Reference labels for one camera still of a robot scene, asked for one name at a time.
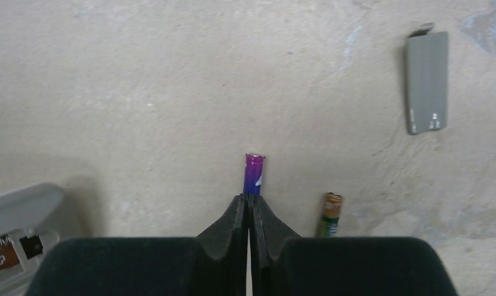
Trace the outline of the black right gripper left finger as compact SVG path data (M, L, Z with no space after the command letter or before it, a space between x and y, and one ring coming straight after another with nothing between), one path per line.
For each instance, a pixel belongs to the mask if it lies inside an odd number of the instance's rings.
M45 257L28 295L244 295L242 195L195 237L69 239Z

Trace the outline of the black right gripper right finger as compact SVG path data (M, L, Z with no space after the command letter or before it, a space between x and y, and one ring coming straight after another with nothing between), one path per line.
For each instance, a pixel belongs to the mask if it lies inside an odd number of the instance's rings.
M254 295L456 295L435 250L415 237L301 237L249 196Z

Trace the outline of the black gold AAA battery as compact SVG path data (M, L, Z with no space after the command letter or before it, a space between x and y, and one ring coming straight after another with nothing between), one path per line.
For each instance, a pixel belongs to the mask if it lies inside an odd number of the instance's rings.
M322 211L317 235L319 237L335 237L338 231L339 218L343 206L343 197L333 192L324 195Z

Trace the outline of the purple AAA battery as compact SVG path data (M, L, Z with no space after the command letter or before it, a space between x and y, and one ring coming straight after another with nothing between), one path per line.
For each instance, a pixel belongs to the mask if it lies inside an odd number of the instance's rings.
M262 186L262 174L265 157L258 154L245 154L245 174L243 193L259 195Z

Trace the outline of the white remote control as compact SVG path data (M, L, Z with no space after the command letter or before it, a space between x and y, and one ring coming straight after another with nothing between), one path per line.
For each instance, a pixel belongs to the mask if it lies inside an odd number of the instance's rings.
M0 295L23 295L44 256L68 232L65 195L52 184L0 194Z

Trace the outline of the grey battery cover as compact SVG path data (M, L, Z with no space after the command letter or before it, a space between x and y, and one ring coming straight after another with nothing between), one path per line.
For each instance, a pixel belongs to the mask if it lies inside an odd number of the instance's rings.
M412 135L447 126L449 35L433 33L435 23L412 32L405 45L408 132Z

